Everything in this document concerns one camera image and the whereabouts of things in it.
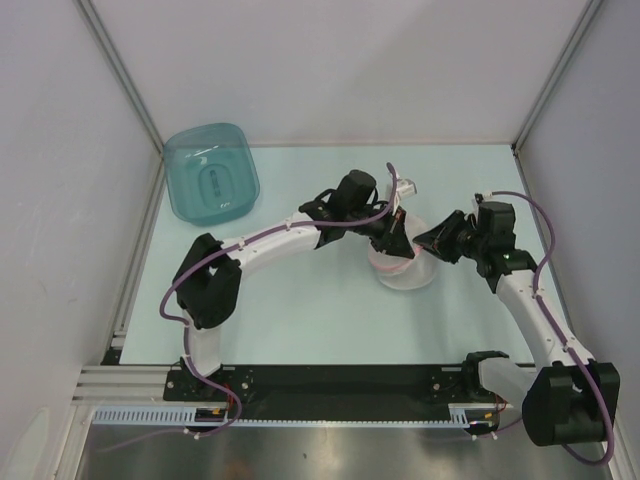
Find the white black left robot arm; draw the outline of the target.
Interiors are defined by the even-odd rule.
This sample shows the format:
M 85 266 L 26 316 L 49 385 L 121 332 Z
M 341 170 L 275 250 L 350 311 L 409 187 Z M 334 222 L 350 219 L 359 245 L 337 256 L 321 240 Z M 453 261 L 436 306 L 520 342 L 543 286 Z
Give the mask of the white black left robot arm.
M 235 239 L 197 237 L 184 257 L 168 293 L 176 298 L 184 327 L 186 387 L 197 398 L 214 397 L 221 387 L 221 326 L 233 315 L 240 286 L 253 273 L 281 259 L 311 252 L 353 232 L 368 239 L 374 252 L 411 261 L 416 249 L 408 238 L 400 203 L 416 194 L 415 183 L 391 175 L 386 198 L 375 179 L 352 170 L 339 185 L 300 205 L 267 229 Z

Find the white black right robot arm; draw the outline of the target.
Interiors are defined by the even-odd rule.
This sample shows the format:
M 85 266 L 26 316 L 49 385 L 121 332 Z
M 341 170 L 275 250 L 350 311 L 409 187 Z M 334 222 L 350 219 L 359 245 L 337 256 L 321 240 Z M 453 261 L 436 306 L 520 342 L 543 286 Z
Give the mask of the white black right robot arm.
M 512 205 L 483 201 L 473 214 L 454 211 L 415 243 L 435 258 L 475 262 L 489 289 L 515 320 L 536 368 L 529 373 L 500 351 L 468 354 L 463 393 L 484 401 L 495 393 L 521 413 L 537 446 L 614 442 L 620 376 L 599 363 L 560 323 L 540 284 L 539 265 L 517 248 Z

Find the pink mesh laundry bag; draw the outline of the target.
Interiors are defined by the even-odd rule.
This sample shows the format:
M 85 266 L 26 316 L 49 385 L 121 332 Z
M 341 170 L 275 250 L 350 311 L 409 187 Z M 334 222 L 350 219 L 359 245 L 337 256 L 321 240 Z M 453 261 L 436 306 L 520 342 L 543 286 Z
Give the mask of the pink mesh laundry bag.
M 411 213 L 404 214 L 402 223 L 389 242 L 369 241 L 368 260 L 386 287 L 400 291 L 420 289 L 436 275 L 435 259 L 413 241 L 427 230 L 427 224 Z

